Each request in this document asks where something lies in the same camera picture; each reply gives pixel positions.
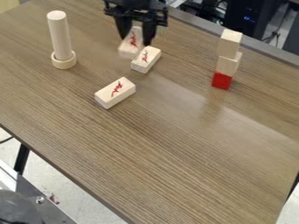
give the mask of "rectangular wooden block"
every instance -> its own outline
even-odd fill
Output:
[[[225,29],[219,40],[218,56],[234,59],[239,51],[243,33]]]
[[[118,47],[118,53],[123,58],[133,59],[143,49],[143,29],[133,26],[128,36]]]
[[[137,72],[146,74],[160,59],[161,55],[162,52],[160,49],[146,46],[140,54],[132,60],[131,68]]]
[[[96,92],[94,99],[105,109],[110,109],[115,104],[132,95],[135,91],[135,84],[127,78],[122,77]]]
[[[235,59],[229,59],[220,56],[216,66],[216,72],[233,76],[239,67],[242,55],[242,52],[237,52]]]

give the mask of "table edge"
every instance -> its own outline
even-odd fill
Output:
[[[221,33],[225,29],[225,27],[221,25],[214,24],[213,22],[210,22],[200,17],[196,17],[190,13],[172,7],[169,7],[169,15],[172,18],[175,18],[188,25],[194,26],[199,30],[209,32],[212,35],[218,37],[221,36]],[[280,62],[299,68],[299,56],[291,52],[283,51],[282,49],[263,43],[258,39],[250,38],[246,35],[243,36],[241,45],[250,50],[268,56],[272,59],[279,60]]]

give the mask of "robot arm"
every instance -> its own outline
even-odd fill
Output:
[[[132,21],[143,23],[143,44],[149,46],[156,36],[158,25],[168,25],[168,9],[164,0],[104,0],[105,14],[113,17],[124,39],[132,28]]]

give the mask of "red cube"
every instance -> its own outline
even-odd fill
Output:
[[[229,89],[232,79],[233,77],[231,76],[216,72],[212,78],[212,86],[215,88]]]

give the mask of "stacked blocks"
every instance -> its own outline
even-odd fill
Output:
[[[242,36],[241,32],[228,29],[223,31],[217,50],[219,59],[212,79],[213,87],[229,89],[242,59],[242,53],[239,52]]]

